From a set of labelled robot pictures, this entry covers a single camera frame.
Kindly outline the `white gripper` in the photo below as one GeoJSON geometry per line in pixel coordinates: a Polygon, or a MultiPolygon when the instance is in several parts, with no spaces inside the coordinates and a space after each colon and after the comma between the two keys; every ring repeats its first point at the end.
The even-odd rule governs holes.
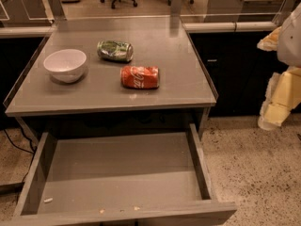
{"type": "Polygon", "coordinates": [[[265,92],[258,125],[266,131],[275,130],[301,104],[301,4],[284,21],[282,27],[261,39],[257,47],[276,51],[279,61],[289,67],[284,73],[273,73],[265,92]]]}

